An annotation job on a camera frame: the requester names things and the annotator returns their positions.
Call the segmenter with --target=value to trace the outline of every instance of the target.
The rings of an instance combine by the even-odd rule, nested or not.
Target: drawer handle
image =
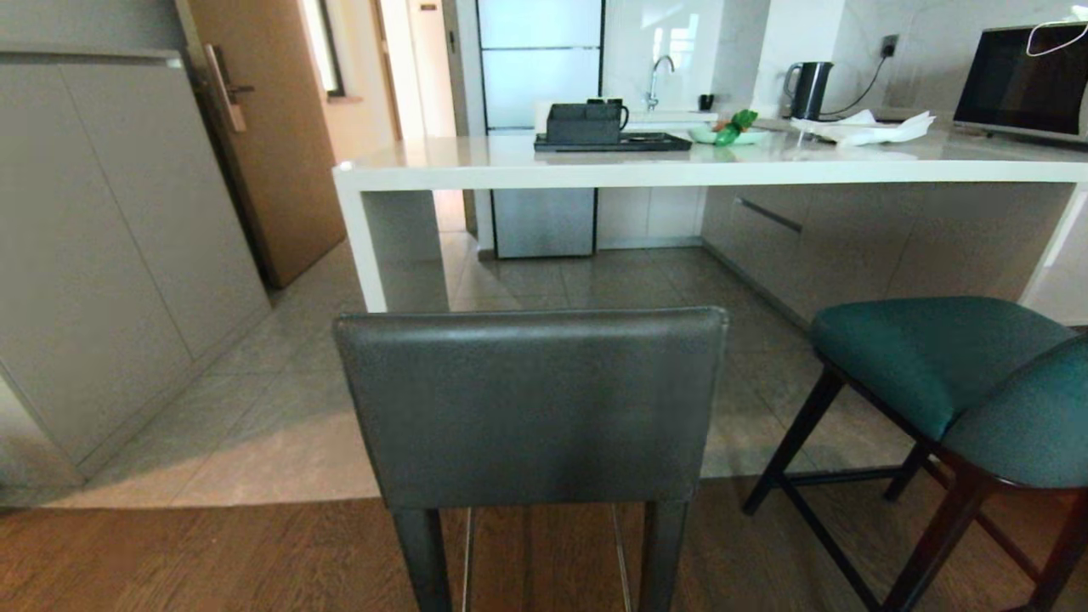
[[[767,219],[770,219],[771,221],[778,223],[779,225],[782,225],[783,228],[792,230],[799,234],[803,229],[803,225],[801,223],[798,223],[796,221],[791,221],[786,217],[778,215],[777,212],[771,212],[770,210],[767,210],[766,208],[759,206],[758,204],[751,203],[742,197],[737,198],[737,204],[752,210],[753,212],[757,212],[758,215],[762,215]]]

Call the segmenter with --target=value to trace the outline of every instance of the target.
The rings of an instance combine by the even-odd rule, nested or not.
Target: baseboard
[[[786,317],[787,319],[789,319],[791,323],[798,326],[799,328],[805,331],[808,330],[809,321],[807,319],[794,313],[793,308],[790,308],[789,306],[786,305],[784,302],[782,302],[778,297],[775,297],[775,294],[767,291],[767,287],[763,286],[762,284],[758,283],[758,281],[750,277],[747,273],[745,273],[744,270],[740,268],[740,266],[733,264],[728,257],[725,256],[725,254],[718,250],[714,245],[704,240],[702,241],[702,246],[703,248],[706,249],[707,253],[713,255],[714,258],[717,259],[722,266],[729,268],[730,272],[737,274],[742,281],[744,281],[744,284],[752,287],[752,290],[755,291],[759,295],[759,297],[764,298],[767,302],[767,304],[770,304],[771,308],[778,310],[778,313],[783,317]]]
[[[700,236],[673,236],[673,237],[647,237],[636,238],[597,238],[597,250],[620,250],[625,248],[681,248],[691,246],[703,246],[703,238]]]
[[[242,340],[250,330],[257,327],[257,323],[264,320],[264,317],[272,311],[272,307],[265,301],[255,308],[252,313],[246,315],[246,317],[231,331],[231,333],[223,336],[219,342],[213,344],[210,348],[203,352],[200,357],[195,359],[189,364],[187,368],[178,372],[174,380],[171,381],[165,389],[154,395],[146,404],[140,406],[135,413],[133,413],[128,418],[125,419],[116,429],[114,429],[106,440],[95,448],[86,457],[84,457],[78,464],[76,464],[76,469],[79,470],[85,478],[92,478],[102,467],[109,463],[114,455],[121,451],[134,436],[139,433],[148,423],[151,421],[156,416],[162,412],[171,402],[176,399],[182,391],[184,391],[194,380],[197,379],[201,374],[205,372],[215,359],[220,358],[224,353],[231,350],[235,344]]]

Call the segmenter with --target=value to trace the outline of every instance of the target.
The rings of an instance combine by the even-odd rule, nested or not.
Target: green vegetable
[[[752,109],[744,109],[739,111],[729,123],[718,132],[718,136],[714,139],[714,146],[724,147],[726,145],[732,144],[733,140],[740,137],[742,132],[747,131],[755,123],[756,118],[759,113]]]

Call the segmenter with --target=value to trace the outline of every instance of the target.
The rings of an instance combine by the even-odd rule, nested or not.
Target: black tray
[[[631,132],[620,134],[618,143],[569,144],[549,143],[547,135],[537,134],[533,148],[539,151],[585,152],[585,151],[685,151],[691,140],[678,138],[665,132]]]

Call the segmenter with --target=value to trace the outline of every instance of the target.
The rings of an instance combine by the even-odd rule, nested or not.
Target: white cable
[[[1033,27],[1031,28],[1031,34],[1027,35],[1027,49],[1025,49],[1025,51],[1027,52],[1027,57],[1029,57],[1029,58],[1041,58],[1042,56],[1046,56],[1046,54],[1049,54],[1049,53],[1053,53],[1054,51],[1064,49],[1064,48],[1068,47],[1070,45],[1073,45],[1077,40],[1080,40],[1085,36],[1088,36],[1088,25],[1085,25],[1085,28],[1073,40],[1070,40],[1068,42],[1063,42],[1063,44],[1059,45],[1058,47],[1054,47],[1053,49],[1047,49],[1046,51],[1041,51],[1041,52],[1038,52],[1038,53],[1033,53],[1031,52],[1031,40],[1035,39],[1035,33],[1038,32],[1040,27],[1047,27],[1048,25],[1061,25],[1061,24],[1064,24],[1064,23],[1070,23],[1070,22],[1064,22],[1064,21],[1062,21],[1062,22],[1043,22],[1043,23],[1040,23],[1039,25]]]

